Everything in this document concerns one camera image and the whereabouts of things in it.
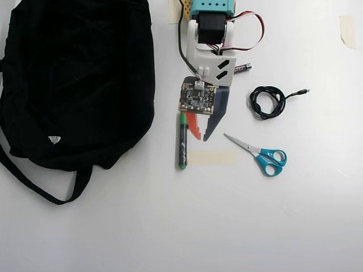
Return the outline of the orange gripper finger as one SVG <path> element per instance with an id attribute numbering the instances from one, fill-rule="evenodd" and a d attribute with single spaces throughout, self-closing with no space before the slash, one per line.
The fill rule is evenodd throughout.
<path id="1" fill-rule="evenodd" d="M 201 133 L 198 126 L 197 114 L 191 112 L 185 112 L 185 116 L 188 122 L 189 131 L 193 134 L 193 136 L 200 140 Z"/>

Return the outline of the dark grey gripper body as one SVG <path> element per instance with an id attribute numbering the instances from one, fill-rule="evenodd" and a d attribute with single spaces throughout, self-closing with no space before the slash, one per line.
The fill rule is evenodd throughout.
<path id="1" fill-rule="evenodd" d="M 214 99 L 214 116 L 224 116 L 229 101 L 230 87 L 219 86 Z"/>

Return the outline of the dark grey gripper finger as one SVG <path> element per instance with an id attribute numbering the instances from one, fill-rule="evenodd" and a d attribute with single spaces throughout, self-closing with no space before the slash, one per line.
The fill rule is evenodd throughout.
<path id="1" fill-rule="evenodd" d="M 219 122 L 222 120 L 224 113 L 213 113 L 209 118 L 207 122 L 207 127 L 205 130 L 205 134 L 203 137 L 203 141 L 207 141 L 210 136 L 213 134 L 214 130 L 218 126 Z"/>

